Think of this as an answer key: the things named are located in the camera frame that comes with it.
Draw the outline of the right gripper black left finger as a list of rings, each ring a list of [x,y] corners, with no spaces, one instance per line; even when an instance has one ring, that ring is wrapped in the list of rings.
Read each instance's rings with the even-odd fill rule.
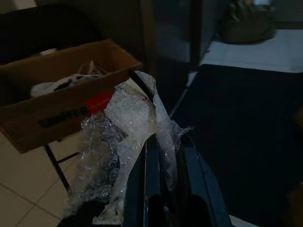
[[[169,226],[160,148],[155,134],[145,141],[129,174],[121,226]]]

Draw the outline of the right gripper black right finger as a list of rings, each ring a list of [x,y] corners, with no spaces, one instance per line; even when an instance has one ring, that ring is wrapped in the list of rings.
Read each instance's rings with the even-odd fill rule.
[[[181,137],[177,170],[182,227],[231,227],[219,183],[188,135]]]

